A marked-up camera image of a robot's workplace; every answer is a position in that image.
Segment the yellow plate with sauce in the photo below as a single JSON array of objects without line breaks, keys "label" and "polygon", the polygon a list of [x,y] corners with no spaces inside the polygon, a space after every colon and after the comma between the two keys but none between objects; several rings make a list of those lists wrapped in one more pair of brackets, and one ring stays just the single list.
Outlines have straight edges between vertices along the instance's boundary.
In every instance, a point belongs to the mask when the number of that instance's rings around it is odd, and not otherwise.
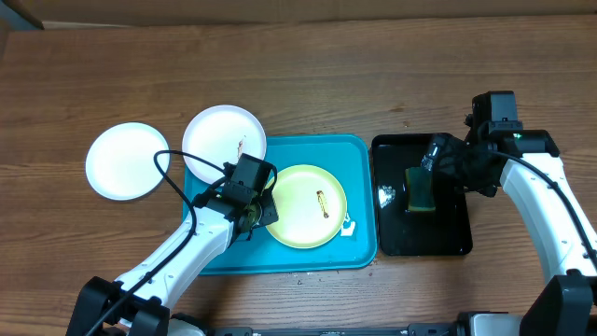
[{"label": "yellow plate with sauce", "polygon": [[324,245],[343,227],[348,203],[338,179],[314,165],[299,164],[283,169],[273,187],[279,219],[268,225],[279,243],[310,249]]}]

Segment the green yellow sponge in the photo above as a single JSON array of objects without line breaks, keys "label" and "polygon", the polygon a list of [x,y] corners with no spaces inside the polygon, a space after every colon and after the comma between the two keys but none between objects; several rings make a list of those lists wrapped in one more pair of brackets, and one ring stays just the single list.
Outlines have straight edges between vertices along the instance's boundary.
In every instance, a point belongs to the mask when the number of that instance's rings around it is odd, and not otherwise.
[{"label": "green yellow sponge", "polygon": [[423,167],[410,167],[405,171],[405,186],[410,212],[434,212],[432,174]]}]

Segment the white plate with sauce streak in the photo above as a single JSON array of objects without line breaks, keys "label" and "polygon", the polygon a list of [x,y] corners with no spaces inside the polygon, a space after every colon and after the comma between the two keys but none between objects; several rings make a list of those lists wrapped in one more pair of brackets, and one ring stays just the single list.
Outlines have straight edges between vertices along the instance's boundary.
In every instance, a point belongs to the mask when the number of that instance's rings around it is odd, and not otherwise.
[{"label": "white plate with sauce streak", "polygon": [[216,105],[199,113],[187,126],[182,151],[212,163],[236,164],[242,154],[263,160],[267,139],[257,118],[236,105]]}]

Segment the white plate with blue speck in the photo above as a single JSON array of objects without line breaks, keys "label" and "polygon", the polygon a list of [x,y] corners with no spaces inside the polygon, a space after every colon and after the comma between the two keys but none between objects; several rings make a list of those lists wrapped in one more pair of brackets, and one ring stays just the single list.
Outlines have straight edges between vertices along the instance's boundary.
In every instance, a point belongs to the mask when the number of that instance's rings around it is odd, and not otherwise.
[{"label": "white plate with blue speck", "polygon": [[125,122],[99,135],[85,162],[90,186],[114,201],[130,201],[151,192],[162,181],[170,155],[154,155],[169,149],[164,136],[141,122]]}]

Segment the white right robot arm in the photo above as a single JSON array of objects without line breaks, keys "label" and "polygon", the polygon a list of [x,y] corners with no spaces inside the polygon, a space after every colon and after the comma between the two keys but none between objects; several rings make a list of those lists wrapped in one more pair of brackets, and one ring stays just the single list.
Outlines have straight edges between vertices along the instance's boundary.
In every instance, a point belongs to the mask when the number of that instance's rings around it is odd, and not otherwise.
[{"label": "white right robot arm", "polygon": [[593,335],[596,332],[596,232],[572,192],[560,151],[546,131],[471,131],[465,140],[432,137],[421,162],[458,191],[516,206],[533,241],[546,286],[522,316],[470,313],[467,335]]}]

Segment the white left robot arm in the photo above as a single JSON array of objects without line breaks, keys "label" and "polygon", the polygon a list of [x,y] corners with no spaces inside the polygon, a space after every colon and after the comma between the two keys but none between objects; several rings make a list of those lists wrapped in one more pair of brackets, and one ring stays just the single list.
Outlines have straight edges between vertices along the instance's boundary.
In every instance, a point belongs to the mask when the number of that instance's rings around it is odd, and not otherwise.
[{"label": "white left robot arm", "polygon": [[118,322],[130,335],[202,335],[189,323],[170,325],[171,309],[202,269],[242,234],[275,222],[272,189],[227,183],[188,203],[181,226],[147,259],[113,282],[92,278],[80,291],[66,333],[108,335]]}]

